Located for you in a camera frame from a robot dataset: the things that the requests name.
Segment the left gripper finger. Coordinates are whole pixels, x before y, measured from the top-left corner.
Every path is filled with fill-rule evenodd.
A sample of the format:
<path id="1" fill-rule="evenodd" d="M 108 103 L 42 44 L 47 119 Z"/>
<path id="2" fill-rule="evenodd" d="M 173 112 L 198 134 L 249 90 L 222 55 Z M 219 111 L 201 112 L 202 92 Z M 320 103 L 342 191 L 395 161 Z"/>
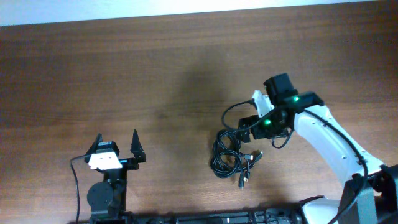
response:
<path id="1" fill-rule="evenodd" d="M 98 144 L 103 142 L 103 136 L 101 133 L 97 134 L 96 139 L 94 140 L 93 144 L 87 150 L 86 155 L 94 154 L 98 148 Z"/>
<path id="2" fill-rule="evenodd" d="M 143 147 L 140 143 L 139 136 L 138 136 L 136 129 L 133 131 L 130 151 L 134 154 L 134 157 L 136 159 L 145 159 L 146 158 L 146 154 L 145 154 Z"/>

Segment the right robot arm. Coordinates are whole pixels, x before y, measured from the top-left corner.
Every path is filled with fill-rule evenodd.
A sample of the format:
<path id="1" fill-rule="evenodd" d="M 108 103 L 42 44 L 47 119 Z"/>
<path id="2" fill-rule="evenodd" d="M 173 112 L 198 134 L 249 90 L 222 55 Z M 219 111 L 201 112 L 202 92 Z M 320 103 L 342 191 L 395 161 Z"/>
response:
<path id="1" fill-rule="evenodd" d="M 238 123 L 242 142 L 274 139 L 289 129 L 326 161 L 343 186 L 339 200 L 313 197 L 300 203 L 303 223 L 397 223 L 397 166 L 387 166 L 361 147 L 314 92 L 299 93 L 286 73 L 264 82 L 249 103 L 255 115 Z"/>

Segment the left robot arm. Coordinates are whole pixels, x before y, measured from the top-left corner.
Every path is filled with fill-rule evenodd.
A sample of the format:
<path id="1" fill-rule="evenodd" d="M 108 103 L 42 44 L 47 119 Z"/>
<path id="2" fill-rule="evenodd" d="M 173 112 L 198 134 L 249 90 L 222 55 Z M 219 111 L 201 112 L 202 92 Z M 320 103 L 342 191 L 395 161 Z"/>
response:
<path id="1" fill-rule="evenodd" d="M 138 170 L 146 161 L 146 154 L 136 130 L 132 134 L 132 157 L 120 159 L 114 141 L 104 141 L 98 134 L 85 154 L 90 169 L 103 174 L 103 180 L 93 184 L 86 199 L 91 207 L 90 223 L 133 223 L 132 212 L 126 210 L 127 173 Z"/>

